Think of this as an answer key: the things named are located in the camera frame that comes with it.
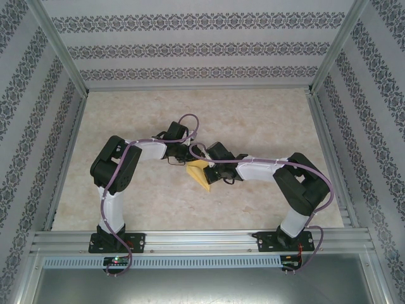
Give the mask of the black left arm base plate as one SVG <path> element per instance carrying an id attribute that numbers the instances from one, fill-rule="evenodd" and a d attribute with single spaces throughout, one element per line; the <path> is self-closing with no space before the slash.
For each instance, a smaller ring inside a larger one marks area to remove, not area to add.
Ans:
<path id="1" fill-rule="evenodd" d="M 120 238 L 130 248 L 132 253 L 143 253 L 146 235 L 143 233 L 124 233 Z M 128 253 L 127 248 L 112 234 L 91 234 L 89 253 Z"/>

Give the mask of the aluminium cross rail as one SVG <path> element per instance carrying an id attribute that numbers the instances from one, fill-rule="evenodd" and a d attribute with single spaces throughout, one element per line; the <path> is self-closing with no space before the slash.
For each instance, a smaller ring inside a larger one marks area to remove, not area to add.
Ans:
<path id="1" fill-rule="evenodd" d="M 139 87 L 95 87 L 89 92 L 125 92 L 125 91 L 198 91 L 198 90 L 243 90 L 243 89 L 304 89 L 309 91 L 310 85 L 164 85 Z"/>

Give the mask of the aluminium mounting rail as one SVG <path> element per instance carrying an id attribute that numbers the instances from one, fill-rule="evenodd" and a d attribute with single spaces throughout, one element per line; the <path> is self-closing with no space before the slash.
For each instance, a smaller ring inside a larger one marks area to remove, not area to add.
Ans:
<path id="1" fill-rule="evenodd" d="M 250 230 L 231 231 L 147 231 L 144 254 L 150 255 L 224 255 L 256 254 L 258 241 Z M 312 229 L 314 244 L 321 244 L 318 253 L 376 252 L 368 229 Z M 30 254 L 84 255 L 88 252 L 90 231 L 36 232 Z"/>

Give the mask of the aluminium side rail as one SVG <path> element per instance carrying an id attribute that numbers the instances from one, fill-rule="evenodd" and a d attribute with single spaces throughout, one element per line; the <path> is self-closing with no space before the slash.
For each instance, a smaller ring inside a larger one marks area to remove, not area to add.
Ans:
<path id="1" fill-rule="evenodd" d="M 313 117 L 316 132 L 320 142 L 321 149 L 325 158 L 325 163 L 333 185 L 335 199 L 339 206 L 340 214 L 344 223 L 344 227 L 358 228 L 359 223 L 352 205 L 349 190 L 347 188 L 344 176 L 334 149 L 332 137 L 321 106 L 316 96 L 309 89 L 304 90 L 308 100 L 309 110 Z"/>
<path id="2" fill-rule="evenodd" d="M 87 103 L 87 96 L 83 97 L 80 101 L 80 104 L 77 108 L 75 119 L 73 121 L 73 125 L 71 131 L 69 133 L 68 141 L 66 143 L 66 147 L 64 150 L 63 159 L 61 161 L 61 166 L 59 168 L 59 172 L 56 176 L 56 182 L 51 193 L 51 199 L 47 206 L 46 214 L 44 217 L 44 221 L 40 227 L 41 231 L 50 231 L 53 227 L 54 217 L 59 205 L 60 197 L 63 192 L 63 186 L 66 180 L 66 176 L 68 173 L 68 168 L 71 162 L 71 158 L 73 155 L 75 143 L 77 141 L 78 132 L 80 129 L 80 124 L 82 122 L 82 118 L 85 111 L 85 106 Z"/>

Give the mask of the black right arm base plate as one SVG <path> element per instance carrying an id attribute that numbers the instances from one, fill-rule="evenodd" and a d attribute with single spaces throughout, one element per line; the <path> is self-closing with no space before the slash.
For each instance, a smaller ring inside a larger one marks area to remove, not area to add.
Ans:
<path id="1" fill-rule="evenodd" d="M 297 237 L 291 238 L 283 231 L 259 231 L 252 234 L 257 240 L 259 252 L 312 252 L 315 250 L 313 236 L 309 231 L 302 231 Z"/>

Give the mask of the aluminium frame leg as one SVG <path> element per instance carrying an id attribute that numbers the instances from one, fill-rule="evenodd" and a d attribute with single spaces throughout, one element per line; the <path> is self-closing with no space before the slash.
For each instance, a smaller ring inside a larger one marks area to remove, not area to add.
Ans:
<path id="1" fill-rule="evenodd" d="M 376 284 L 378 286 L 377 289 L 379 292 L 379 298 L 381 299 L 380 303 L 381 304 L 395 304 L 394 298 L 391 295 L 389 285 L 388 285 L 385 275 L 383 273 L 383 269 L 382 269 L 382 266 L 378 259 L 377 254 L 370 253 L 369 261 L 370 261 L 370 265 L 373 269 Z"/>
<path id="2" fill-rule="evenodd" d="M 43 263 L 44 257 L 39 252 L 29 253 L 9 304 L 33 304 Z"/>

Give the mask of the aluminium frame post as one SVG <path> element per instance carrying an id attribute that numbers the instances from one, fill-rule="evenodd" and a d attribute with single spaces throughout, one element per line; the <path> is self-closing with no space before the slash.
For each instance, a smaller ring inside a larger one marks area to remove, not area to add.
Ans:
<path id="1" fill-rule="evenodd" d="M 320 86 L 332 68 L 335 59 L 338 57 L 341 49 L 344 47 L 346 40 L 350 36 L 351 31 L 369 2 L 370 0 L 354 0 L 351 8 L 347 12 L 346 17 L 342 22 L 339 31 L 337 32 L 337 35 L 330 45 L 325 58 L 319 66 L 312 83 L 309 85 L 310 94 L 314 94 L 320 89 Z"/>
<path id="2" fill-rule="evenodd" d="M 89 89 L 87 88 L 79 69 L 77 68 L 71 54 L 68 51 L 65 43 L 59 35 L 51 17 L 47 13 L 41 0 L 25 0 L 27 5 L 40 25 L 42 31 L 45 33 L 49 43 L 54 49 L 56 55 L 59 57 L 64 68 L 66 69 L 69 77 L 74 83 L 76 89 L 82 97 L 87 97 Z"/>

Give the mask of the yellow paper sheet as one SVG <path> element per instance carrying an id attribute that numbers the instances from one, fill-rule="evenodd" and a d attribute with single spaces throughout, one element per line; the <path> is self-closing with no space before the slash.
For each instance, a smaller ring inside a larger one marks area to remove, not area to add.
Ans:
<path id="1" fill-rule="evenodd" d="M 207 192 L 210 192 L 210 185 L 204 173 L 209 163 L 204 160 L 194 160 L 186 163 L 186 172 L 197 181 Z"/>

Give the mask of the grey metal sheet panel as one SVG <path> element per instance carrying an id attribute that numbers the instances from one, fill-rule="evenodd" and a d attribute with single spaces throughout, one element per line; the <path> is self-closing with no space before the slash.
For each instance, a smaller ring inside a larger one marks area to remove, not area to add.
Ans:
<path id="1" fill-rule="evenodd" d="M 140 269 L 121 277 L 102 270 L 43 269 L 21 304 L 392 304 L 355 265 L 306 269 Z"/>

